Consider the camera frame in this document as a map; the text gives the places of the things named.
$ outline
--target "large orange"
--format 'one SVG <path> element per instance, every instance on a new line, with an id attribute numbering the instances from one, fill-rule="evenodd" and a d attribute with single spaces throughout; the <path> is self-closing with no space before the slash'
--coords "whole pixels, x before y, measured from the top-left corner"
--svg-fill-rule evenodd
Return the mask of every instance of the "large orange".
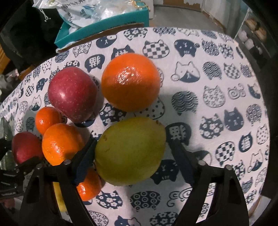
<path id="1" fill-rule="evenodd" d="M 83 146 L 78 130 L 63 123 L 49 127 L 42 141 L 43 154 L 53 166 L 61 164 L 65 159 L 71 159 Z"/>
<path id="2" fill-rule="evenodd" d="M 76 188 L 82 201 L 89 201 L 96 197 L 101 191 L 101 180 L 98 173 L 93 168 L 90 168 L 85 180 Z"/>
<path id="3" fill-rule="evenodd" d="M 61 114 L 54 107 L 43 107 L 36 114 L 35 125 L 41 135 L 44 135 L 50 126 L 61 122 Z"/>
<path id="4" fill-rule="evenodd" d="M 147 108 L 158 97 L 159 72 L 145 56 L 126 53 L 115 57 L 105 68 L 101 78 L 104 97 L 123 111 Z"/>

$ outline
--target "table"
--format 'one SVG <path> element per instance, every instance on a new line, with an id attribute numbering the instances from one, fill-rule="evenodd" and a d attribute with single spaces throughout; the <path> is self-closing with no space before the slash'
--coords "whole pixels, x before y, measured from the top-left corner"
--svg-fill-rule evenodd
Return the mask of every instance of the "table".
<path id="1" fill-rule="evenodd" d="M 51 106 L 47 89 L 58 71 L 68 66 L 87 72 L 101 94 L 101 75 L 114 57 L 135 52 L 157 66 L 158 99 L 141 112 L 123 112 L 98 101 L 95 117 L 76 124 L 85 139 L 99 138 L 113 123 L 145 116 L 165 125 L 167 142 L 181 140 L 188 151 L 209 165 L 233 166 L 248 209 L 260 195 L 269 157 L 269 124 L 256 76 L 231 37 L 184 28 L 134 28 L 74 47 L 47 60 L 28 74 L 0 106 L 0 116 L 14 120 L 14 132 L 31 131 L 36 112 Z M 198 218 L 206 218 L 215 184 L 210 184 Z M 98 225 L 171 225 L 190 195 L 167 144 L 157 172 L 135 185 L 108 183 L 85 202 Z"/>

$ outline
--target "red apple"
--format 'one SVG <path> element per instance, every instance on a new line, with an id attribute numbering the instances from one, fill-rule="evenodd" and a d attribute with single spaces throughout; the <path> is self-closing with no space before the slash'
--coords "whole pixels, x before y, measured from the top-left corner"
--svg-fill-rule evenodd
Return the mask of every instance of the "red apple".
<path id="1" fill-rule="evenodd" d="M 93 114 L 97 87 L 88 74 L 77 67 L 58 72 L 48 87 L 50 103 L 74 123 Z"/>
<path id="2" fill-rule="evenodd" d="M 13 137 L 12 151 L 17 164 L 23 163 L 34 156 L 43 158 L 41 141 L 30 132 L 20 132 Z"/>

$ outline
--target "drawstring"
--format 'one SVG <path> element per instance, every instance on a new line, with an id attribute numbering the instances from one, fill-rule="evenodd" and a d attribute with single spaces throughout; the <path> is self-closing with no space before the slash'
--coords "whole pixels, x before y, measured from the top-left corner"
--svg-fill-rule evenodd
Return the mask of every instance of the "drawstring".
<path id="1" fill-rule="evenodd" d="M 47 21 L 47 20 L 49 20 L 49 19 L 51 19 L 51 18 L 49 18 L 47 15 L 45 15 L 45 13 L 44 13 L 44 11 L 42 10 L 42 9 L 39 9 L 40 10 L 40 12 L 44 15 L 44 18 L 45 18 L 45 22 Z"/>

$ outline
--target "green pear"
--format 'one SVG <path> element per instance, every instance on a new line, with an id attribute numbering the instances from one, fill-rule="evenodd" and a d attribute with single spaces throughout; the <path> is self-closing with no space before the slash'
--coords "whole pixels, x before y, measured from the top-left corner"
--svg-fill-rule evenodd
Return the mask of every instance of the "green pear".
<path id="1" fill-rule="evenodd" d="M 99 175 L 115 186 L 145 180 L 158 169 L 166 145 L 165 127 L 158 121 L 133 117 L 110 126 L 95 149 Z"/>

